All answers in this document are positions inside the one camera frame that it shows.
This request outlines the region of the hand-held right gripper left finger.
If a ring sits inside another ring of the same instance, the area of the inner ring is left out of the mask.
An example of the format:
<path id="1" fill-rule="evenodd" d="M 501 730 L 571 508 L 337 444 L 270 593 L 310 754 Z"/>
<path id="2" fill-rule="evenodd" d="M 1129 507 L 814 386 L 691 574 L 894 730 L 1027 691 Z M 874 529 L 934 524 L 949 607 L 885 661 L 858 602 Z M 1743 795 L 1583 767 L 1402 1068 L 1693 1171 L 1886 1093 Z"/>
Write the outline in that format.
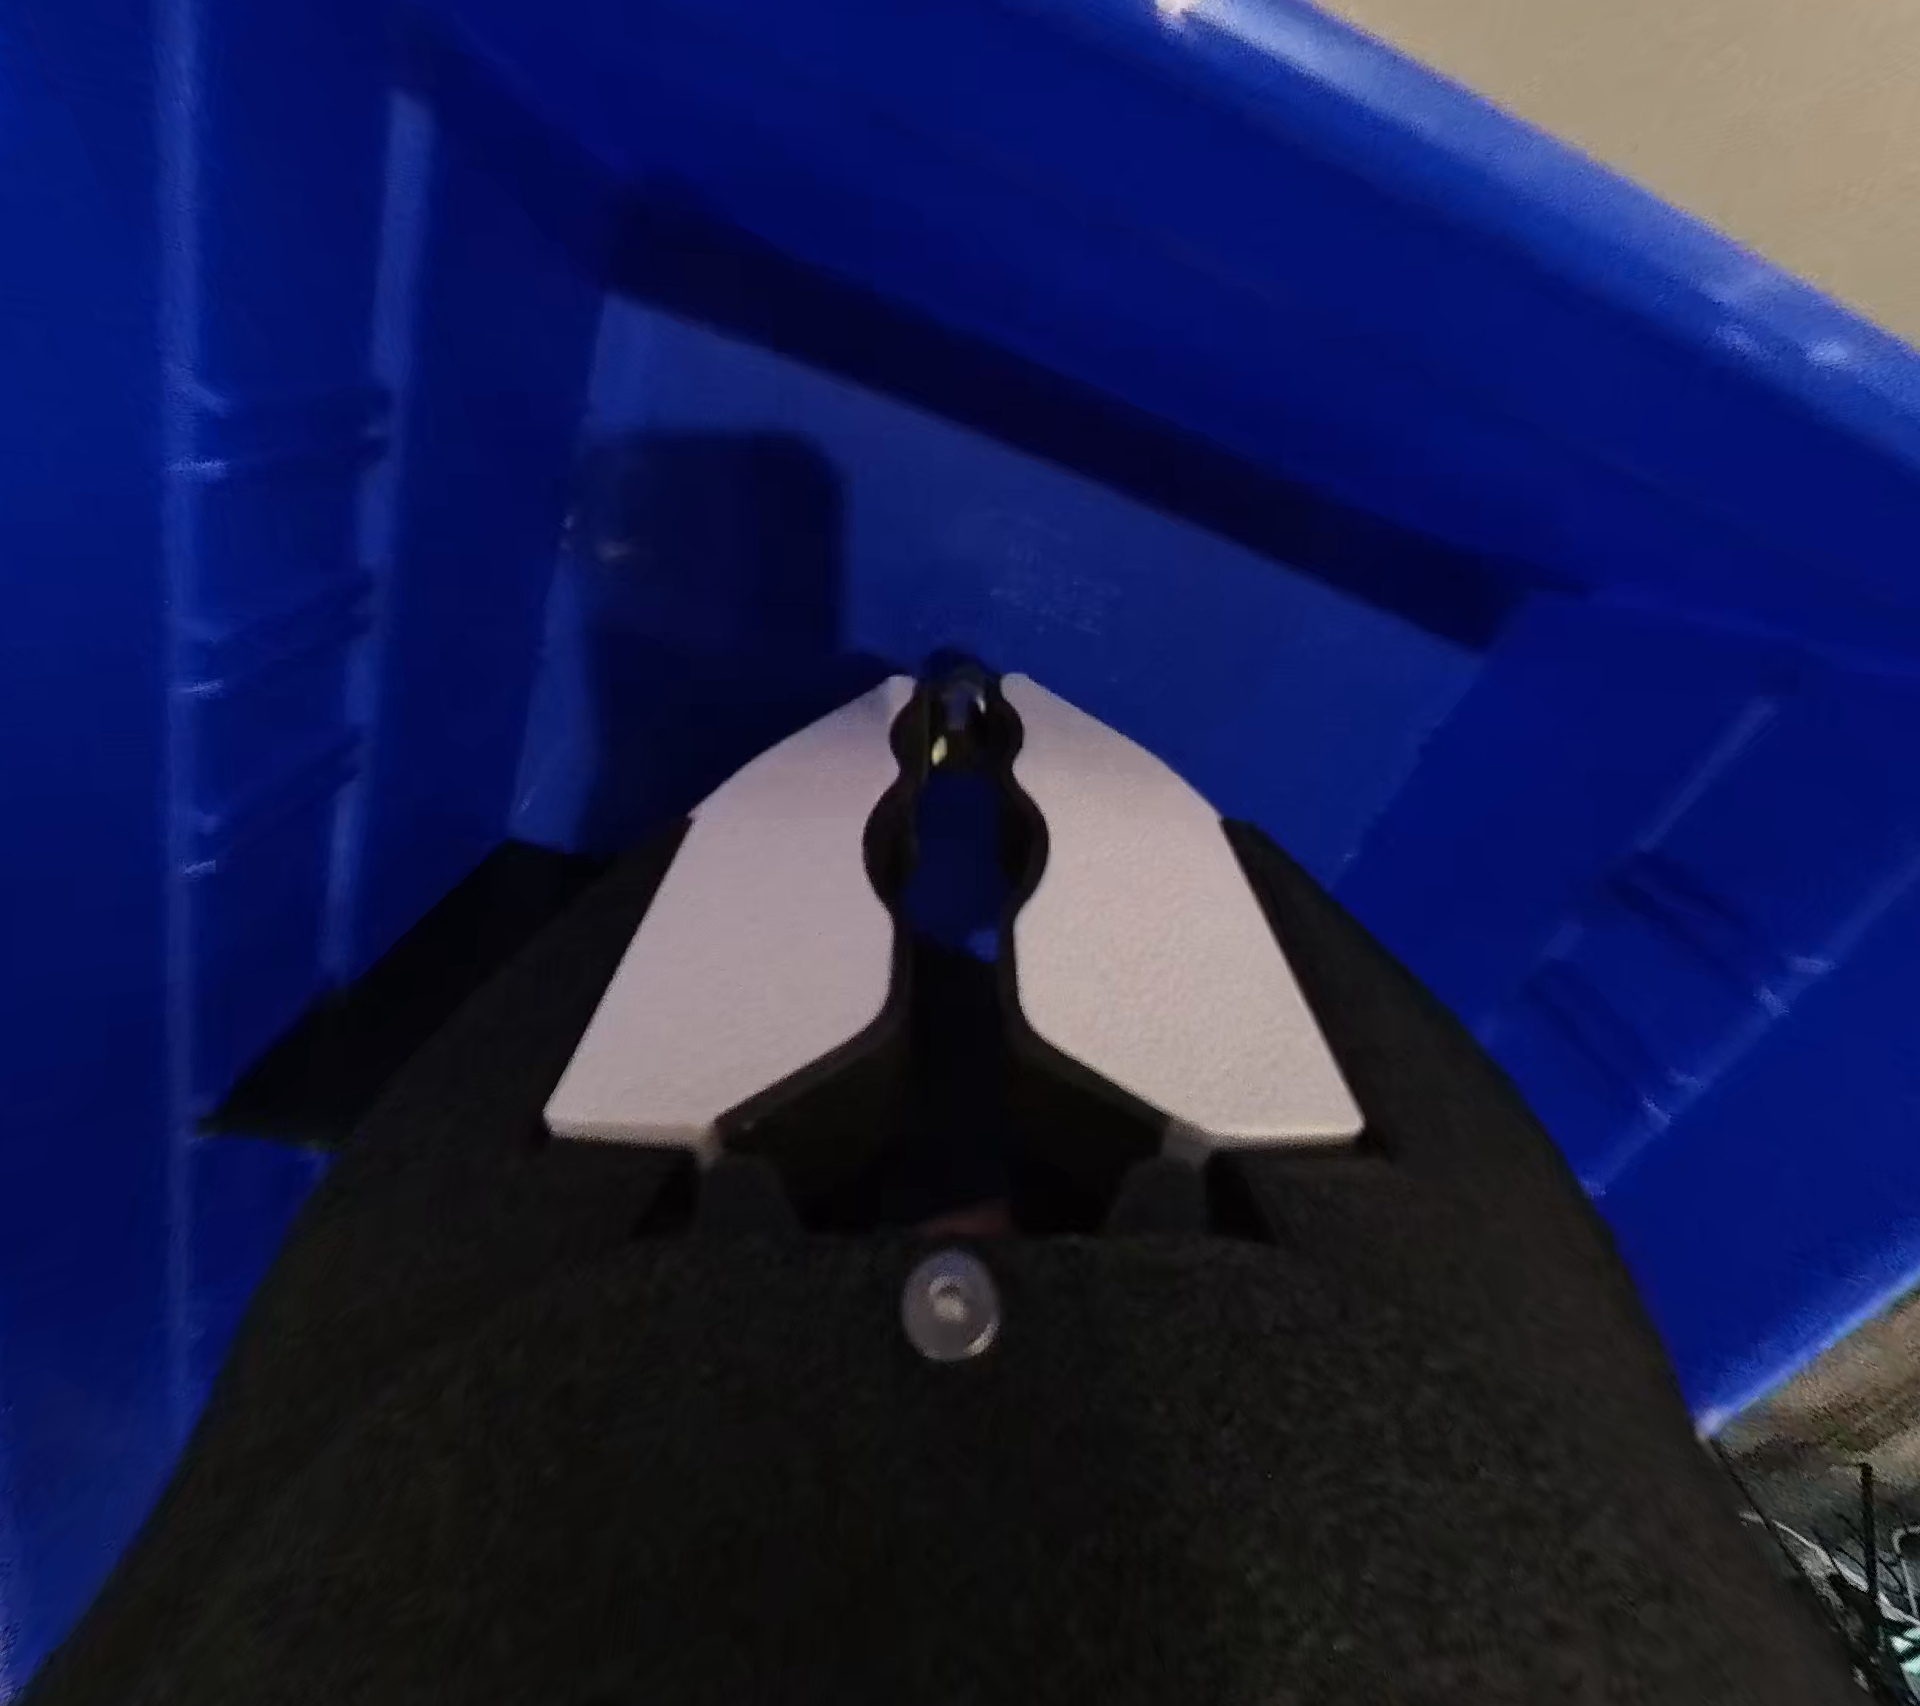
<path id="1" fill-rule="evenodd" d="M 552 1143 L 752 1163 L 817 1229 L 909 1171 L 928 701 L 890 675 L 696 804 L 541 1109 Z"/>

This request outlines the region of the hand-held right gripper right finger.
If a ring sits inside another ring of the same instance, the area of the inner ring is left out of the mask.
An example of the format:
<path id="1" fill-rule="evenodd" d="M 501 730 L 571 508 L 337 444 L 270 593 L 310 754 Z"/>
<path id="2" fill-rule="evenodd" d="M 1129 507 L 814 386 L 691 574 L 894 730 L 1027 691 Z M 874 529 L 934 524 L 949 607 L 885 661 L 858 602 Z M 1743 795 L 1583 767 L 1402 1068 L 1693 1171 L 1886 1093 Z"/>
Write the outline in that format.
<path id="1" fill-rule="evenodd" d="M 1023 1230 L 1203 1230 L 1218 1165 L 1339 1160 L 1357 1097 L 1233 833 L 1176 769 L 1032 676 L 959 675 L 1007 894 L 1005 1211 Z"/>

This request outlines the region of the steel hex bolt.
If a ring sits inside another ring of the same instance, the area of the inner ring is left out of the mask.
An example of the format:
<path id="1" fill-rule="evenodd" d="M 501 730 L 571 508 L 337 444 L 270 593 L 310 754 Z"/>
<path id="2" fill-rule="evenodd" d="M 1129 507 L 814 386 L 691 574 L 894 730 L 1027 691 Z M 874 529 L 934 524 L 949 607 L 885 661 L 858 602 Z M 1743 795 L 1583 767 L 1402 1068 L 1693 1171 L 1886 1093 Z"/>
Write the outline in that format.
<path id="1" fill-rule="evenodd" d="M 943 649 L 919 678 L 921 760 L 929 776 L 969 774 L 994 747 L 995 684 L 973 656 Z"/>

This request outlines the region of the blue plastic bin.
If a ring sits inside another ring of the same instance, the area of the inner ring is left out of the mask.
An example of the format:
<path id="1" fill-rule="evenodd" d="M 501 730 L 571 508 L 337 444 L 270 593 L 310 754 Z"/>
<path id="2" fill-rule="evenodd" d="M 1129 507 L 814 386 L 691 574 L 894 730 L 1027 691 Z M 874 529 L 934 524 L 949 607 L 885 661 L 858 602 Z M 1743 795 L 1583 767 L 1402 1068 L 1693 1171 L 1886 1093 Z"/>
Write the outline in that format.
<path id="1" fill-rule="evenodd" d="M 401 1062 L 953 655 L 1517 1085 L 1716 1429 L 1915 1289 L 1915 348 L 1308 0 L 4 0 L 4 1702 Z"/>

